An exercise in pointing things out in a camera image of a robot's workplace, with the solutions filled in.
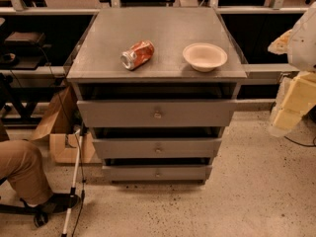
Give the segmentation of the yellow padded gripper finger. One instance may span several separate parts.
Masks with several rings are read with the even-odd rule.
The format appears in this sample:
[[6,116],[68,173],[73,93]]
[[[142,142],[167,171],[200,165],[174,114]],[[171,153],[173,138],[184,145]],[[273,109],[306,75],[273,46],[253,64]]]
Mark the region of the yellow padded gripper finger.
[[269,133],[275,137],[286,136],[315,106],[315,72],[303,71],[294,78],[283,78],[276,94],[276,104],[272,108]]

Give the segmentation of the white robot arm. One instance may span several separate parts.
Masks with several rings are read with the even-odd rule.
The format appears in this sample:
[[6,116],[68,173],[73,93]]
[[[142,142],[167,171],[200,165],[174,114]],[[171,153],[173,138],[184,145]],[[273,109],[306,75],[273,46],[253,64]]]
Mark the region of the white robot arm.
[[299,70],[294,78],[282,79],[272,108],[269,132],[282,137],[316,106],[316,3],[268,51],[286,54],[288,64]]

